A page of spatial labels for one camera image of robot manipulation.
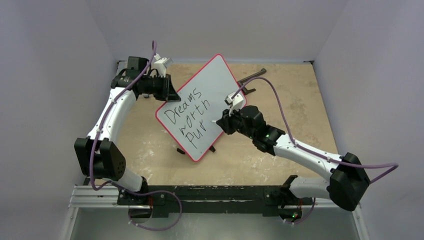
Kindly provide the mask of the pink framed whiteboard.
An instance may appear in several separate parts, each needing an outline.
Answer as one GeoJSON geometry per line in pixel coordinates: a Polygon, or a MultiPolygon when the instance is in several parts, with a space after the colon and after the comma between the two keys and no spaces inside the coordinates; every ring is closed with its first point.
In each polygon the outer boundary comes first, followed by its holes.
{"type": "Polygon", "coordinates": [[[215,55],[178,91],[179,102],[166,102],[155,113],[156,119],[194,161],[199,161],[223,134],[212,120],[228,109],[225,98],[239,84],[221,54],[215,55]]]}

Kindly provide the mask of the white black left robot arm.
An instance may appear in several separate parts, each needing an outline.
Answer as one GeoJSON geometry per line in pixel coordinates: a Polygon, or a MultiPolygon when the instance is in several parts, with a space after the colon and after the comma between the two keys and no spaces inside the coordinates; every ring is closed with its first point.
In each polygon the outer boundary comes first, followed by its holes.
{"type": "Polygon", "coordinates": [[[86,137],[75,140],[74,149],[82,171],[94,190],[100,190],[95,180],[104,180],[124,191],[138,205],[149,199],[147,180],[131,171],[117,147],[124,121],[140,95],[152,95],[158,101],[179,102],[181,97],[173,87],[167,68],[170,57],[156,54],[152,60],[130,56],[111,81],[106,105],[86,137]]]}

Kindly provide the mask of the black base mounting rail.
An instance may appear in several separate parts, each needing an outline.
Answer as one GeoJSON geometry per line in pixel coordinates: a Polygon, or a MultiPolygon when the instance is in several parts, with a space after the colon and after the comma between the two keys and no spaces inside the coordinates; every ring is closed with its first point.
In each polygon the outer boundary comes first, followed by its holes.
{"type": "Polygon", "coordinates": [[[300,219],[302,208],[312,206],[311,197],[298,198],[289,191],[296,178],[282,185],[148,185],[137,194],[120,190],[119,206],[147,207],[154,218],[171,213],[261,214],[264,217],[300,219]]]}

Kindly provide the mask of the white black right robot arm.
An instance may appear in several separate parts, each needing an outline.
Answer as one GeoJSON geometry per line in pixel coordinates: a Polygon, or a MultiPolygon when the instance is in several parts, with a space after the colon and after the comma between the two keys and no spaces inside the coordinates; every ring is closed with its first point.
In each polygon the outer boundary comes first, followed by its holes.
{"type": "Polygon", "coordinates": [[[283,187],[280,196],[288,204],[300,198],[322,198],[352,212],[371,184],[356,155],[325,153],[307,144],[300,145],[282,129],[267,124],[256,106],[249,105],[233,113],[225,109],[215,123],[227,135],[240,133],[251,139],[259,151],[291,160],[322,177],[322,180],[296,177],[283,187]]]}

